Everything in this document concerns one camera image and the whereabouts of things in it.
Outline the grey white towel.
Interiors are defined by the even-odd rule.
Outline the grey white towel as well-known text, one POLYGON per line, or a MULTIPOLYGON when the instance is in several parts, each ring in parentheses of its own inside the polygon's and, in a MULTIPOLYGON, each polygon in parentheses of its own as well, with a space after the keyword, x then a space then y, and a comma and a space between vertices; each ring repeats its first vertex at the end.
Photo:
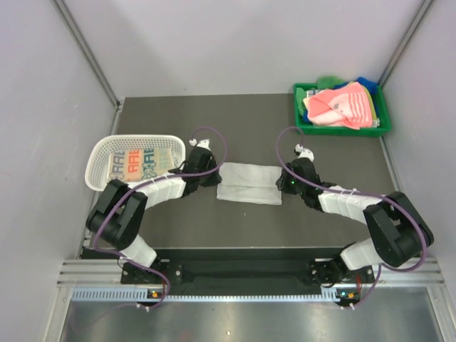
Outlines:
POLYGON ((281 176, 277 166, 226 162, 220 169, 222 182, 217 185, 217 199, 230 202, 281 205, 281 191, 276 181, 281 176))

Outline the colourful rabbit print towel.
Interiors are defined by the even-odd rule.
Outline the colourful rabbit print towel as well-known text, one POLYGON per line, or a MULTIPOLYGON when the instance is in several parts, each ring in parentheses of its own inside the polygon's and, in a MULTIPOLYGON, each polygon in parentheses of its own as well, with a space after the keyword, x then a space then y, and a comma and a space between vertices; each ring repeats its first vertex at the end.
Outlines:
POLYGON ((120 150, 110 154, 107 180, 139 182, 159 177, 173 167, 170 147, 120 150))

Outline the pink striped towel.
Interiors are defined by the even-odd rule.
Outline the pink striped towel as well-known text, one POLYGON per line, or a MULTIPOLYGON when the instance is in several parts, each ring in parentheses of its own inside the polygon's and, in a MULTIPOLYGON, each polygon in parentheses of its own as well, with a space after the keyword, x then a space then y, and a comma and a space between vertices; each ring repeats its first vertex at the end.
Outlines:
POLYGON ((304 102, 307 118, 314 125, 352 130, 372 127, 371 95, 359 82, 351 82, 338 89, 322 90, 304 102))

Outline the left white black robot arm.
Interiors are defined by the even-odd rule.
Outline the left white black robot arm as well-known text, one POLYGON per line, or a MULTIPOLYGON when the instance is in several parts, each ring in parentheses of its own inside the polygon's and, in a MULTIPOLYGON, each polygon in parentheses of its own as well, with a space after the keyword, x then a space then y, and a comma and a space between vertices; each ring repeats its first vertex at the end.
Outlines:
POLYGON ((114 248, 114 253, 137 267, 146 282, 157 281, 162 272, 156 251, 139 235, 145 210, 187 197, 200 187, 222 182, 209 140, 200 140, 188 158, 163 176, 134 187, 120 180, 110 181, 88 215, 86 227, 114 248))

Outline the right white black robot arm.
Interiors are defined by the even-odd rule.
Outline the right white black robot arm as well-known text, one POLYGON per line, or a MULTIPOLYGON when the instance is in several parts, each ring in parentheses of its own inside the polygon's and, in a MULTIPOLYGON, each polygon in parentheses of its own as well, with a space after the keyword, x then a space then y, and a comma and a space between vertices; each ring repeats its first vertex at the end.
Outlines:
POLYGON ((344 247, 334 257, 332 271, 339 281, 350 281, 367 266, 397 269, 411 258, 423 256, 435 241, 404 193, 373 196, 323 182, 307 157, 283 164, 276 186, 280 192, 300 196, 311 209, 337 214, 367 227, 369 238, 344 247))

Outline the green plastic bin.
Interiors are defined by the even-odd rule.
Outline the green plastic bin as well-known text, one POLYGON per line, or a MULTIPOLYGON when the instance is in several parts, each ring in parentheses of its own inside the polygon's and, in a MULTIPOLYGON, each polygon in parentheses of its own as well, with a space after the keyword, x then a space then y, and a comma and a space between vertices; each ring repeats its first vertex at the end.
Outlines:
POLYGON ((385 133, 390 132, 392 128, 388 106, 383 95, 383 91, 379 85, 376 90, 371 93, 373 100, 373 108, 377 115, 378 126, 373 128, 361 128, 360 130, 352 130, 345 127, 328 127, 317 126, 303 120, 303 116, 299 111, 298 99, 296 92, 298 90, 307 91, 316 89, 316 83, 295 83, 293 86, 293 103, 294 103, 294 124, 299 127, 307 135, 340 135, 340 136, 359 136, 379 138, 385 133))

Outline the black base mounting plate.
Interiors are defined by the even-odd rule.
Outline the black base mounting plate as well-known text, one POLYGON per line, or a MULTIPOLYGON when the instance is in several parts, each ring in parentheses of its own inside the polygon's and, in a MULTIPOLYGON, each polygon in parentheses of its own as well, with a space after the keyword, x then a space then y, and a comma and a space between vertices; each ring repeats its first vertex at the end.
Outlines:
POLYGON ((373 281, 370 266, 346 271, 331 260, 316 259, 158 259, 151 267, 170 280, 173 289, 195 286, 223 289, 236 285, 287 284, 331 286, 337 283, 363 285, 373 281))

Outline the white perforated plastic basket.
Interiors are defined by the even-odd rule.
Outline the white perforated plastic basket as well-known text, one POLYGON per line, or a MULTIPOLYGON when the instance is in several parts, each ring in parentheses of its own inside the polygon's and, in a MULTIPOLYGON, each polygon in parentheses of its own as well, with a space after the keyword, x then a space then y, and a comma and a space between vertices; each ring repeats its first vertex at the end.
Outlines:
MULTIPOLYGON (((107 180, 107 173, 111 153, 153 147, 171 148, 174 164, 172 169, 179 167, 185 160, 185 144, 180 138, 173 135, 110 135, 100 140, 93 148, 85 171, 85 183, 92 190, 102 192, 110 182, 107 180)), ((134 187, 146 181, 148 180, 125 183, 134 187)))

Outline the green cloth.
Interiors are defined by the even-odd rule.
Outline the green cloth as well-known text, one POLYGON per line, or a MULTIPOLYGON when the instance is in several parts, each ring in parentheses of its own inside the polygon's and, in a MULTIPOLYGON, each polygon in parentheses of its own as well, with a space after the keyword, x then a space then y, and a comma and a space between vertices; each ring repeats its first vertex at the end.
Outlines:
POLYGON ((346 81, 338 76, 321 76, 318 78, 316 85, 318 89, 332 89, 346 81))

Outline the blue cloth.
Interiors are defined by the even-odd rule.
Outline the blue cloth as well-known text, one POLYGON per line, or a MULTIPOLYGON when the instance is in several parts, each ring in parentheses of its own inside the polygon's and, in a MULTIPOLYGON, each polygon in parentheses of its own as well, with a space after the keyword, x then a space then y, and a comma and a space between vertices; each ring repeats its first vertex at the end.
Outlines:
POLYGON ((364 86, 370 93, 374 93, 377 91, 378 84, 374 81, 370 81, 364 77, 358 77, 356 79, 356 82, 364 86))

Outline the aluminium frame rail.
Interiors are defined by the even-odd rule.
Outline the aluminium frame rail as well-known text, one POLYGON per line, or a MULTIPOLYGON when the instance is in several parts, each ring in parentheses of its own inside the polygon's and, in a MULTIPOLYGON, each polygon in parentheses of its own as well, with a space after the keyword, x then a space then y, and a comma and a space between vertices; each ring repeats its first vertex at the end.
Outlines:
POLYGON ((128 275, 123 265, 124 261, 117 259, 65 260, 57 284, 61 286, 118 285, 122 276, 128 275))

